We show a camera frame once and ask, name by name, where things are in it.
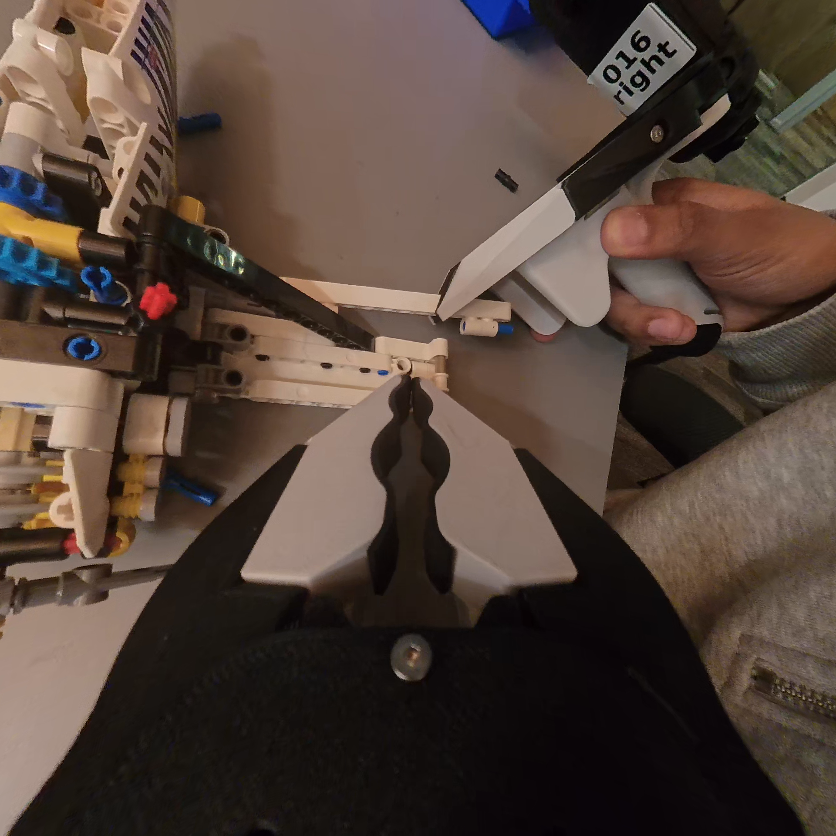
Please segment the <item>black chair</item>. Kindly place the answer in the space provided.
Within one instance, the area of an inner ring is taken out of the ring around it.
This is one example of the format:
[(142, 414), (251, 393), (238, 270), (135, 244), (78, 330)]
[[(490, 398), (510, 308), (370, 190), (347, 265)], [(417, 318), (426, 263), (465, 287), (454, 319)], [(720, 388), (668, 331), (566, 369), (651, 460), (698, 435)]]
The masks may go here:
[(634, 359), (624, 373), (608, 491), (642, 488), (759, 421), (717, 354), (661, 364)]

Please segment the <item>white lego subassembly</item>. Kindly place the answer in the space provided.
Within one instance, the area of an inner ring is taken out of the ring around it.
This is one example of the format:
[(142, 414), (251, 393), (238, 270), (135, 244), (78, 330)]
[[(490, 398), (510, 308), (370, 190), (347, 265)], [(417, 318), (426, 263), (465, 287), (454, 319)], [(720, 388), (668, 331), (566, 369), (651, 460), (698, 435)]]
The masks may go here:
[(380, 337), (374, 344), (382, 350), (257, 336), (252, 348), (226, 357), (227, 369), (242, 376), (242, 398), (267, 403), (348, 409), (405, 375), (448, 391), (447, 340)]

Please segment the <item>long white lego beam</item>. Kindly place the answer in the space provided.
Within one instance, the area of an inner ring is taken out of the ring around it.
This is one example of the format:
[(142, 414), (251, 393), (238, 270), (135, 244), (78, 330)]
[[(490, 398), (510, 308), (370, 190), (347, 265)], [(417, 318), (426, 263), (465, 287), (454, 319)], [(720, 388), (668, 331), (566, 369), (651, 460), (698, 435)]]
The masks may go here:
[[(351, 308), (434, 317), (439, 294), (330, 283), (283, 277), (299, 291), (334, 311)], [(477, 298), (452, 315), (459, 319), (459, 332), (465, 336), (493, 338), (513, 333), (512, 308), (504, 301)]]

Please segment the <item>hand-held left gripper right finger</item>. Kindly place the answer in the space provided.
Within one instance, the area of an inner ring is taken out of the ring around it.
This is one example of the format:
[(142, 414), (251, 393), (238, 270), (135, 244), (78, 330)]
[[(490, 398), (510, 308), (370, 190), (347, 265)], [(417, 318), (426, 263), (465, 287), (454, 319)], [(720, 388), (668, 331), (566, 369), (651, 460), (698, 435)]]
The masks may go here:
[(426, 573), (468, 621), (488, 602), (578, 571), (512, 445), (432, 383), (413, 380), (421, 463), (431, 478)]

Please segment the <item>blue plastic bin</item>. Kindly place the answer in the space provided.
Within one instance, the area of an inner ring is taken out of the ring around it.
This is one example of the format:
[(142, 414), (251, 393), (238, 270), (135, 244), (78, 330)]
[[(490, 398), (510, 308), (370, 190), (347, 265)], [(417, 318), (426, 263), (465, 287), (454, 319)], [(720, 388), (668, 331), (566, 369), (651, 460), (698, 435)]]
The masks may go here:
[(498, 40), (535, 27), (529, 1), (462, 1), (492, 38)]

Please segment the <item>person's grey hoodie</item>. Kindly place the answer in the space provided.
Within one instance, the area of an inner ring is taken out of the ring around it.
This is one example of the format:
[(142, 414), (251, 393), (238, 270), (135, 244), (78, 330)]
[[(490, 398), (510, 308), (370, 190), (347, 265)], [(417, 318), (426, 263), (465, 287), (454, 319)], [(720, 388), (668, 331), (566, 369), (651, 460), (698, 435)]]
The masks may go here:
[(834, 514), (830, 384), (604, 516), (673, 603), (809, 834), (835, 831)]

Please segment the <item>large lego model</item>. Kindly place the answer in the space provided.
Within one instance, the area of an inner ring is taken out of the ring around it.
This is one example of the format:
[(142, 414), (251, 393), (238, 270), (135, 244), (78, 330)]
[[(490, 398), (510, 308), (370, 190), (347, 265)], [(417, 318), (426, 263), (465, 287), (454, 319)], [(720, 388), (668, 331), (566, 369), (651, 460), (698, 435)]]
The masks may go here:
[(2, 57), (2, 622), (108, 597), (192, 402), (257, 336), (374, 336), (257, 270), (178, 184), (175, 2), (33, 2)]

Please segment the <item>person's right forearm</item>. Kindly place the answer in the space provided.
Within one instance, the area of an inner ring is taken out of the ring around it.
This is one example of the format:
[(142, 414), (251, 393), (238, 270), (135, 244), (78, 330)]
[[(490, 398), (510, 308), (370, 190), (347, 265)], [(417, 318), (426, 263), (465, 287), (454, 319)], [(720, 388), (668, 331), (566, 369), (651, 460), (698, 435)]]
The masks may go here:
[(748, 397), (774, 411), (834, 382), (834, 220), (785, 203), (744, 215), (753, 242), (711, 280), (724, 310), (716, 349)]

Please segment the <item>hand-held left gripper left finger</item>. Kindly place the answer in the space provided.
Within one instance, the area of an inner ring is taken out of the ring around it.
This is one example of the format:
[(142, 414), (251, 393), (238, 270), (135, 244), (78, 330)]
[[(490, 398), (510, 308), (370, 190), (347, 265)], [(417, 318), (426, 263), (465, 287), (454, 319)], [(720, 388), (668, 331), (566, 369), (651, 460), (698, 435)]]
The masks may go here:
[(401, 458), (411, 377), (391, 377), (314, 435), (242, 568), (248, 583), (300, 587), (369, 618), (398, 559), (389, 475)]

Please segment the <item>person's right hand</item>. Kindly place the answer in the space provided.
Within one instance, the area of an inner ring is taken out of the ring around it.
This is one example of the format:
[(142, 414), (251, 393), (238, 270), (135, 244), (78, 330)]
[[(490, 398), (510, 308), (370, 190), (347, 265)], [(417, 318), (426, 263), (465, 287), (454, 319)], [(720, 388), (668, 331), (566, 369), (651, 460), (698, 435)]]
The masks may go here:
[(653, 185), (649, 205), (604, 219), (612, 258), (688, 263), (708, 288), (727, 333), (791, 319), (834, 293), (835, 222), (762, 192), (674, 178)]

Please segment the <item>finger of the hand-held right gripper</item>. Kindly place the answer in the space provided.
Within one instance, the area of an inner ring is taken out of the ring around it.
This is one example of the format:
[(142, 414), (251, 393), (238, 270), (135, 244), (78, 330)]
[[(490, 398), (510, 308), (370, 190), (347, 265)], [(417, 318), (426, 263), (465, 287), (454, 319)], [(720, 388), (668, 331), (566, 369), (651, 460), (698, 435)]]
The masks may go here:
[(576, 211), (563, 184), (558, 183), (451, 269), (440, 291), (436, 318), (450, 319), (575, 221)]

